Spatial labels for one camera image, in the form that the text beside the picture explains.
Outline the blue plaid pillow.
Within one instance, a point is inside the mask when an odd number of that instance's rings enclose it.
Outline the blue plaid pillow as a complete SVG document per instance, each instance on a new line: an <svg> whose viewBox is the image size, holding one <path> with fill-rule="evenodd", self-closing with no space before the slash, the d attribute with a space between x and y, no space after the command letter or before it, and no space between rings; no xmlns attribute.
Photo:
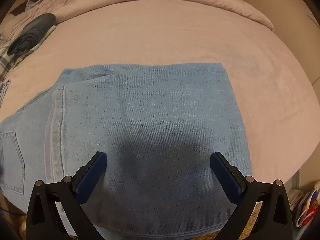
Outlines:
<svg viewBox="0 0 320 240"><path fill-rule="evenodd" d="M4 81L8 72L12 68L12 58L13 55L8 55L8 49L11 42L7 42L1 45L0 51L0 80Z"/></svg>

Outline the small blue folded cloth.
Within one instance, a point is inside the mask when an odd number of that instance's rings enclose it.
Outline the small blue folded cloth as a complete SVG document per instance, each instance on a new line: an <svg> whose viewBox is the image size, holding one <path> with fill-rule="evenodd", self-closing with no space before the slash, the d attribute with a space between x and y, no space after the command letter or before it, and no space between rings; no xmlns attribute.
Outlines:
<svg viewBox="0 0 320 240"><path fill-rule="evenodd" d="M9 88L10 84L11 84L10 80L1 81L1 83L0 83L0 106L3 103L4 97L7 93L7 90Z"/></svg>

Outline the light blue denim jeans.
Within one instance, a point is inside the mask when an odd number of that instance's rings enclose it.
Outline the light blue denim jeans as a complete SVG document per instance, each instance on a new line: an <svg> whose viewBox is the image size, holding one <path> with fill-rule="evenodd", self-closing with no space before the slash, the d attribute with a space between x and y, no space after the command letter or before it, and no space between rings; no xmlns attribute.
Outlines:
<svg viewBox="0 0 320 240"><path fill-rule="evenodd" d="M3 193L26 211L37 180L73 175L98 151L107 169L84 211L107 239L220 230L234 205L210 155L221 152L251 174L242 117L219 63L64 70L1 122Z"/></svg>

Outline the brown fuzzy robe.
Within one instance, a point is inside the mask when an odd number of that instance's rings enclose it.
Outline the brown fuzzy robe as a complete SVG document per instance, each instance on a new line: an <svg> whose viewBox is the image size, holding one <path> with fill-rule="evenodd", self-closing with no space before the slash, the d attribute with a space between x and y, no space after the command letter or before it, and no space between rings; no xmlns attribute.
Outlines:
<svg viewBox="0 0 320 240"><path fill-rule="evenodd" d="M239 239L245 239L246 237L249 236L249 234L251 233L253 226L257 220L257 217L259 215L261 206L262 206L263 202L257 202L254 210L249 218L249 221L247 222L244 230L242 231ZM212 239L216 239L217 235L219 234L219 231L213 232L213 233L209 233L206 235L201 235L199 237L194 237L191 240L212 240Z"/></svg>

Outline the dark folded jeans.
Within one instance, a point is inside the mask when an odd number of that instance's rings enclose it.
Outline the dark folded jeans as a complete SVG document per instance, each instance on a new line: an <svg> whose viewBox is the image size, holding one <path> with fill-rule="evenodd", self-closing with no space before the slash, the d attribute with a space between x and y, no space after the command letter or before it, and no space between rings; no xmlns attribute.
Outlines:
<svg viewBox="0 0 320 240"><path fill-rule="evenodd" d="M20 56L28 52L40 42L52 26L56 26L54 14L46 13L38 16L29 22L11 43L8 55Z"/></svg>

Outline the pink bed sheet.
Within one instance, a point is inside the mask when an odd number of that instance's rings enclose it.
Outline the pink bed sheet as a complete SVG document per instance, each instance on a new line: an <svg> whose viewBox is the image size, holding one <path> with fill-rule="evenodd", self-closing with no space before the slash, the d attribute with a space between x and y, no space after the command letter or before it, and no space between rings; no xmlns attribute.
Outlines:
<svg viewBox="0 0 320 240"><path fill-rule="evenodd" d="M319 103L269 20L240 0L78 0L56 31L13 70L1 118L51 87L66 68L94 64L221 63L261 181L289 180L319 143Z"/></svg>

